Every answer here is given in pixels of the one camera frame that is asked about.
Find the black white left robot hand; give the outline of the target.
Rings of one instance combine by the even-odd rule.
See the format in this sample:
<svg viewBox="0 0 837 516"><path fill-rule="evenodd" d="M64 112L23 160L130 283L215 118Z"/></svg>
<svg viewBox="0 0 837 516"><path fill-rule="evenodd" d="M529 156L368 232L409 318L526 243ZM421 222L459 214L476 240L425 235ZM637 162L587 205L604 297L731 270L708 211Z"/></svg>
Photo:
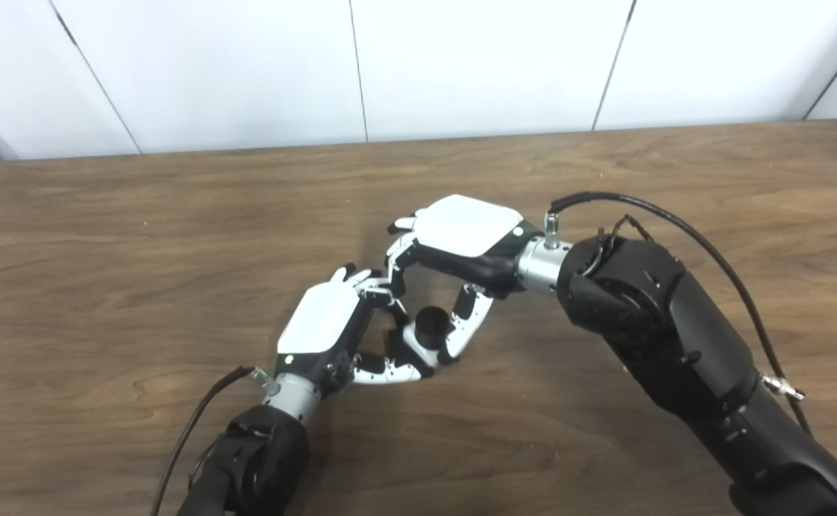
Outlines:
<svg viewBox="0 0 837 516"><path fill-rule="evenodd" d="M408 311L379 275L347 264L329 280L308 288L279 336L274 374L307 380L320 398L350 384L432 378L433 366L406 342ZM383 355L360 350L377 311L386 312L395 323L383 337Z"/></svg>

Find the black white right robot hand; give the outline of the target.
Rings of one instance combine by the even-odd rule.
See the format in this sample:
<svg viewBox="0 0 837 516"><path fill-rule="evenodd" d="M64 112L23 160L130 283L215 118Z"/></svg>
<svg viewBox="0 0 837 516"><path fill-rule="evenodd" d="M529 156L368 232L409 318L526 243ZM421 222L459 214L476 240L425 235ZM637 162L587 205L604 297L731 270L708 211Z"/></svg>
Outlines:
<svg viewBox="0 0 837 516"><path fill-rule="evenodd" d="M434 369L458 362L494 301L525 291L520 259L543 236L517 210L462 195L396 219L387 231L398 235L386 252L387 280L398 298L413 265L461 280L450 310L422 308L406 326L406 343Z"/></svg>

